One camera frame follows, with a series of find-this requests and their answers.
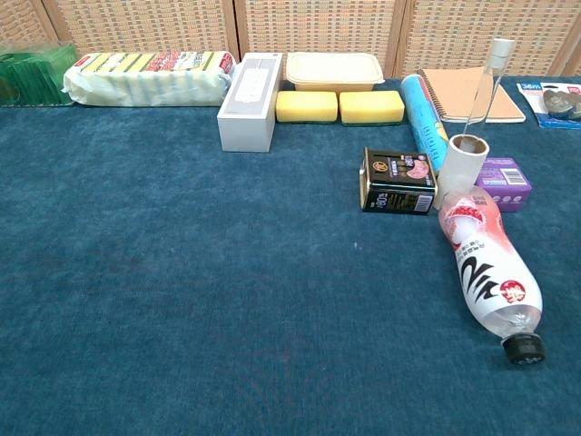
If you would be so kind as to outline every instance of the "black bottle cap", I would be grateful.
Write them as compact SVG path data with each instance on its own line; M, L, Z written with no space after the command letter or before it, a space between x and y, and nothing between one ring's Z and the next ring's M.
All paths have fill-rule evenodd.
M509 360L515 365L527 365L545 359L541 338L533 333L517 333L508 336L502 346Z

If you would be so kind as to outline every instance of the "blue cylinder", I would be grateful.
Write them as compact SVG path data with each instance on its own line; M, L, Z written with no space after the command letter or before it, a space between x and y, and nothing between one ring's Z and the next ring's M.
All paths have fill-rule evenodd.
M448 136L423 77L419 74L408 75L401 82L401 94L416 146L429 156L432 168L439 173L448 149Z

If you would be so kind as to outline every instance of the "small purple box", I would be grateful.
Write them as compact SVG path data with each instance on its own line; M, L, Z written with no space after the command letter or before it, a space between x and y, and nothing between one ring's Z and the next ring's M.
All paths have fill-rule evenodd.
M498 205L500 212L522 209L533 189L527 178L510 157L488 157L476 180Z

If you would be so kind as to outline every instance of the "sponge pack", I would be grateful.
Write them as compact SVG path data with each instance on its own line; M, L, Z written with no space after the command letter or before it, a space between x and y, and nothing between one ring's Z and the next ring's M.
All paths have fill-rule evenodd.
M404 104L398 91L341 93L343 124L397 124L403 119Z
M100 106L220 106L233 64L228 52L92 53L64 74L64 90Z
M280 91L276 100L279 123L334 123L337 95L327 91Z
M340 109L345 125L401 123L405 106L398 91L340 93L280 91L276 101L279 123L334 123Z

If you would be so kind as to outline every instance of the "white cardboard box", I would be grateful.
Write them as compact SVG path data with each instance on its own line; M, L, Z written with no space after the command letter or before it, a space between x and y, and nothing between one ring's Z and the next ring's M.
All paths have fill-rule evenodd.
M281 53L247 53L218 112L224 152L268 152L281 86Z

